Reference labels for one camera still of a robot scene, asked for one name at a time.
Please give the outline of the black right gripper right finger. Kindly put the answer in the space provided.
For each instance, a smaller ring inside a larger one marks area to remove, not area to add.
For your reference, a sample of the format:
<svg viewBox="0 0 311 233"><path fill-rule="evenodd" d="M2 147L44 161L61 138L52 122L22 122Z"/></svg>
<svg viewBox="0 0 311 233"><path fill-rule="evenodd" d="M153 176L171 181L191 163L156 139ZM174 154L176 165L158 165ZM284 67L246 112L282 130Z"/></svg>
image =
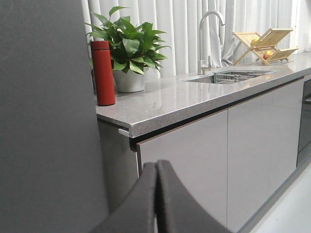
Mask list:
<svg viewBox="0 0 311 233"><path fill-rule="evenodd" d="M157 161L155 213L159 233L228 233L182 184L168 160Z"/></svg>

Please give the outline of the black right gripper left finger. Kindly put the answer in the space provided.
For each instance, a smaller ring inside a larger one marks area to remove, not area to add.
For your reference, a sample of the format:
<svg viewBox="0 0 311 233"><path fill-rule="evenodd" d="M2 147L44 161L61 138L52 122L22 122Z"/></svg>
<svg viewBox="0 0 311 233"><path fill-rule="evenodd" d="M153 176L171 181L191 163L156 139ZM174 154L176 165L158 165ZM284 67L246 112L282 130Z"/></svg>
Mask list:
<svg viewBox="0 0 311 233"><path fill-rule="evenodd" d="M93 233L153 233L155 220L155 163L145 163L142 174L120 206Z"/></svg>

